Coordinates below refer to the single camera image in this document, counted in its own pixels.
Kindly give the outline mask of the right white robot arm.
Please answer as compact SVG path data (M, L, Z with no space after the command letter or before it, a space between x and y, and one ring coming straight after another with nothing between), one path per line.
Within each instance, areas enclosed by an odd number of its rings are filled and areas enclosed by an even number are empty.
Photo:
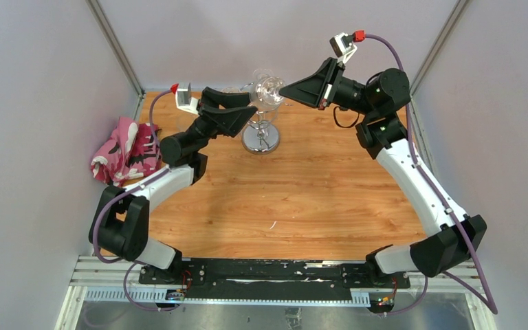
M314 74L280 88L279 94L311 108L335 105L363 115L355 125L361 147L396 181L419 217L425 239L366 255L368 283L382 287L400 272L432 278L472 260L487 224L452 200L409 140L408 127L397 115L410 102L406 73L389 68L362 84L344 77L344 69L337 59L328 58Z

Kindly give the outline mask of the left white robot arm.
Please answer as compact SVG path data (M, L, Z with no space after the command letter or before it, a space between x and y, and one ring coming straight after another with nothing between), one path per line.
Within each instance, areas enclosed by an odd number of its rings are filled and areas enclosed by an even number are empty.
M202 148L219 135L237 136L258 109L248 92L225 93L206 87L194 98L188 88L173 85L165 93L174 95L179 110L196 118L185 131L153 138L163 168L125 188L107 186L103 190L89 241L99 261L153 266L159 278L174 284L183 275L182 252L150 237L150 214L204 176L208 157L200 152Z

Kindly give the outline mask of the aluminium frame rail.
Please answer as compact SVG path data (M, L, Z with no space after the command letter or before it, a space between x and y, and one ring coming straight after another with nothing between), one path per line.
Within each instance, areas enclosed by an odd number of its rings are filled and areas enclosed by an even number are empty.
M185 258L181 272L168 274L128 261L78 259L69 284L88 303L135 302L149 308L182 305L365 307L381 313L397 300L411 303L427 293L480 296L483 288L471 262L426 278L405 271L373 282L361 261Z

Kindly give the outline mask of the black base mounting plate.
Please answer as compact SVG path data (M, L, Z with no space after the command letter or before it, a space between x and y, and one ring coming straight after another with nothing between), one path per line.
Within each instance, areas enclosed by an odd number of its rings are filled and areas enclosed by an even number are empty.
M189 298L224 300L340 301L352 289L387 294L408 289L410 281L398 272L373 279L363 262L185 258L175 270L146 266L142 285L182 285Z

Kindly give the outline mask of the pink camouflage cloth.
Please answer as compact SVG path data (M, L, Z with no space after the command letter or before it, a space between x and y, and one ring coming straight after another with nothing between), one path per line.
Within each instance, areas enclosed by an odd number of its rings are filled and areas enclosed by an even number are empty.
M93 178L108 185L123 186L160 169L156 124L137 123L121 117L110 138L96 151L90 165Z

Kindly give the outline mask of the clear wine glass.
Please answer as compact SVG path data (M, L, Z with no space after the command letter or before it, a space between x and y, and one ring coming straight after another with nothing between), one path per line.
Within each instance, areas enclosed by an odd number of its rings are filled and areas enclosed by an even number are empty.
M241 90L238 87L224 87L221 89L221 92L226 94L237 94L241 93Z
M270 69L261 69L261 68L260 69L255 69L253 71L253 74L252 74L254 81L260 81L262 79L268 78L268 77L273 76L273 75L274 75L274 73L272 72L272 70L270 70Z
M193 123L194 116L179 115L176 118L175 125L177 132L186 131L188 127Z
M285 86L285 81L277 76L263 75L256 79L250 86L250 104L259 111L272 111L281 106L285 98L280 90Z

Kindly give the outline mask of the chrome wine glass rack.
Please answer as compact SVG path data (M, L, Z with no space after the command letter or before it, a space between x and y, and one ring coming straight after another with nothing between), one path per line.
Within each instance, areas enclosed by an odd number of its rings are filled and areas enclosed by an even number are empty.
M241 91L248 92L254 82L240 88ZM265 155L275 151L281 141L278 128L273 124L278 117L278 110L259 111L249 119L241 134L241 141L244 148L257 155Z

